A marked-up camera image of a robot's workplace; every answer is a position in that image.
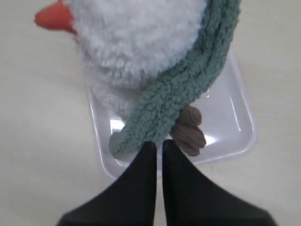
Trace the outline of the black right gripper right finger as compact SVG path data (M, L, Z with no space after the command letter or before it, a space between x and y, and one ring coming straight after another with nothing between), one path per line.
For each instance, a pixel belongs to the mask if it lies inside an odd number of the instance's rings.
M162 184L169 226L275 226L268 211L227 192L201 173L173 140L162 150Z

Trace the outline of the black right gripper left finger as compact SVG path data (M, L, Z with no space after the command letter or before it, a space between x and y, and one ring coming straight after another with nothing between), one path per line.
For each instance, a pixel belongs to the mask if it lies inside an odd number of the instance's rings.
M62 215L59 226L151 226L157 190L157 148L145 142L123 174L95 198Z

